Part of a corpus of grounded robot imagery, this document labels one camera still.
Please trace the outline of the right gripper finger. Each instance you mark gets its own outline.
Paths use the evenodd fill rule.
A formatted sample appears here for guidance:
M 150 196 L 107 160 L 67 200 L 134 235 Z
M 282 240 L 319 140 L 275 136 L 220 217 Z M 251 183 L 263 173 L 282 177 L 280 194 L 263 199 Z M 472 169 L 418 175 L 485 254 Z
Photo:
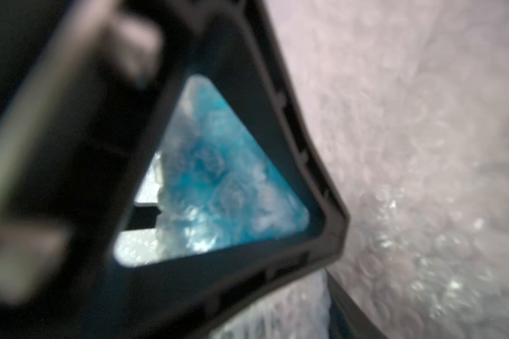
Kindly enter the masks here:
M 329 272 L 327 286 L 331 297 L 329 338 L 387 339 Z

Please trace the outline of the blue bottle with label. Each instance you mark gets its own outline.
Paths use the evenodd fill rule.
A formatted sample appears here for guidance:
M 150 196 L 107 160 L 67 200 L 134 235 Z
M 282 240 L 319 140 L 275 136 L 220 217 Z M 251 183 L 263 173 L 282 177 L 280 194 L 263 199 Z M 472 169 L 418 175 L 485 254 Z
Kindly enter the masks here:
M 308 227 L 308 209 L 206 77 L 185 83 L 156 155 L 156 236 L 166 260 Z

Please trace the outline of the bubble wrap sheet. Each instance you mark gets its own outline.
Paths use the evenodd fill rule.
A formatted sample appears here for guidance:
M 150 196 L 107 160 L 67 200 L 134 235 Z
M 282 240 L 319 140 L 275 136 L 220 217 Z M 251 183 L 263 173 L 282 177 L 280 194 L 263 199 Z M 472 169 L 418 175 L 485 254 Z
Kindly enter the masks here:
M 509 338 L 509 1 L 265 5 L 351 222 L 212 336 L 329 338 L 329 272 L 387 338 Z

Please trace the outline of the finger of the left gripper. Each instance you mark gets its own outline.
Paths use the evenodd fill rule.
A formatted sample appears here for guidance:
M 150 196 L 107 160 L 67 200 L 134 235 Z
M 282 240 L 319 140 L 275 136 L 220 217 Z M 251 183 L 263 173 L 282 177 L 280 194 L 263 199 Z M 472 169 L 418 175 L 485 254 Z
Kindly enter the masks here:
M 139 268 L 113 244 L 188 76 L 310 212 L 305 231 Z M 349 213 L 262 1 L 0 1 L 0 338 L 198 338 L 337 260 Z

